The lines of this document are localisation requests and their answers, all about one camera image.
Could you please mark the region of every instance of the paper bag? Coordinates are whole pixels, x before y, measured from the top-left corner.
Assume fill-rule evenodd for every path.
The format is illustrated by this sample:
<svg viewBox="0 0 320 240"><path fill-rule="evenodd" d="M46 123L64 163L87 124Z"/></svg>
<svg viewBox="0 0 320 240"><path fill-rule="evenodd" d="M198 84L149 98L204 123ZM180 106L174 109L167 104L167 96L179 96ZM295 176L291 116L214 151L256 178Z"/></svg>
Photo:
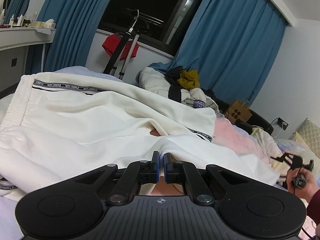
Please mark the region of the paper bag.
<svg viewBox="0 0 320 240"><path fill-rule="evenodd" d="M236 120L238 119L247 122L252 114L249 109L250 106L247 106L246 102L242 103L239 100L233 101L224 114L225 118L227 118L232 124L235 124Z"/></svg>

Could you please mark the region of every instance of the quilted cushion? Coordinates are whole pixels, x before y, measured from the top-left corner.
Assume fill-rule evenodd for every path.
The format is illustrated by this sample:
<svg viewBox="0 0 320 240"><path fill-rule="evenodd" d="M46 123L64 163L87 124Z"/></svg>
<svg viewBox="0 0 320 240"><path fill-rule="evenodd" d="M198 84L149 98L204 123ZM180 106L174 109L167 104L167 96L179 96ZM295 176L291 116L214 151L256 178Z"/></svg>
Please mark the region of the quilted cushion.
<svg viewBox="0 0 320 240"><path fill-rule="evenodd" d="M303 145L306 150L310 150L310 147L306 142L302 139L301 135L298 132L294 132L293 135L289 138L289 140L295 141Z"/></svg>
<svg viewBox="0 0 320 240"><path fill-rule="evenodd" d="M316 126L307 118L297 132L316 156L320 158L320 127Z"/></svg>

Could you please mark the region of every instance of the metal pole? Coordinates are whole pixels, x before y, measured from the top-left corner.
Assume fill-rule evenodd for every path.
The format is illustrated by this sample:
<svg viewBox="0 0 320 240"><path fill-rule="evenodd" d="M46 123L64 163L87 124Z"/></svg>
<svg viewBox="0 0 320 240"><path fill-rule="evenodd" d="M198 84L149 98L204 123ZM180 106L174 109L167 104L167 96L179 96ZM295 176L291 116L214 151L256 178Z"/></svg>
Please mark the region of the metal pole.
<svg viewBox="0 0 320 240"><path fill-rule="evenodd" d="M136 34L136 36L134 37L133 41L132 41L132 44L131 44L131 47L129 49L129 52L128 52L128 55L123 63L123 66L121 68L121 71L119 73L119 78L122 80L123 76L124 76L124 73L125 73L125 70L127 69L127 65L129 63L129 60L131 58L131 55L132 55L132 52L134 50L134 47L136 46L137 42L138 42L138 38L139 38L139 34Z"/></svg>
<svg viewBox="0 0 320 240"><path fill-rule="evenodd" d="M121 51L118 59L116 60L116 62L115 62L115 64L114 64L114 67L111 69L109 75L111 75L111 76L114 76L114 75L115 75L115 73L116 73L116 71L117 71L118 64L119 64L119 62L120 62L120 58L121 58L122 52L123 52L123 50Z"/></svg>
<svg viewBox="0 0 320 240"><path fill-rule="evenodd" d="M44 70L44 54L45 54L45 43L42 45L42 55L41 55L41 67L40 72Z"/></svg>
<svg viewBox="0 0 320 240"><path fill-rule="evenodd" d="M102 71L103 74L109 74L111 75L112 73L114 74L116 71L116 66L115 63L118 60L119 55L122 54L122 51L127 44L128 40L130 39L130 33L124 33L118 46L116 47L115 51L113 52L111 58L109 59L106 67Z"/></svg>

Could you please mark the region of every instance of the wall outlet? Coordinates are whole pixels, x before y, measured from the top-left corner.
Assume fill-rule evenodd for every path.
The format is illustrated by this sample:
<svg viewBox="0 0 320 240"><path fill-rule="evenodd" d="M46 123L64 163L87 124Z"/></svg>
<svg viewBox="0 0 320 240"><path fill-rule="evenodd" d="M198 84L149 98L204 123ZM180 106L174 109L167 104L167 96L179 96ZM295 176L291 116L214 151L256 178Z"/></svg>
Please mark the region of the wall outlet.
<svg viewBox="0 0 320 240"><path fill-rule="evenodd" d="M288 123L283 121L280 117L278 118L277 125L279 125L283 130L286 130L288 127Z"/></svg>
<svg viewBox="0 0 320 240"><path fill-rule="evenodd" d="M11 67L15 67L17 65L17 60L18 58L14 58L13 60L11 60Z"/></svg>

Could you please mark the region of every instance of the skin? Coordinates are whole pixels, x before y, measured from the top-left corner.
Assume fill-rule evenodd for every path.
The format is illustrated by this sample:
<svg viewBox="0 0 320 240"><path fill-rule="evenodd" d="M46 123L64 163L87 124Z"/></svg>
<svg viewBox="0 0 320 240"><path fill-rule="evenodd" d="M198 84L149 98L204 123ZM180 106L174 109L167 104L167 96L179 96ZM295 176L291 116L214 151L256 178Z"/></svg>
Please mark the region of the skin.
<svg viewBox="0 0 320 240"><path fill-rule="evenodd" d="M288 170L287 182L289 182L289 181L291 182L292 179L298 175L298 171L299 171L299 168L294 169L294 170ZM309 171L305 168L302 168L299 173L304 175L304 177L307 181L307 185L303 189L296 187L295 195L298 198L304 198L308 203L310 203L312 197L316 194L316 192L320 188L318 187L317 182L316 182L315 178L313 177L311 171ZM287 183L287 186L288 186L288 191L293 194L293 184Z"/></svg>
<svg viewBox="0 0 320 240"><path fill-rule="evenodd" d="M156 129L153 129L150 134L153 136L161 136Z"/></svg>

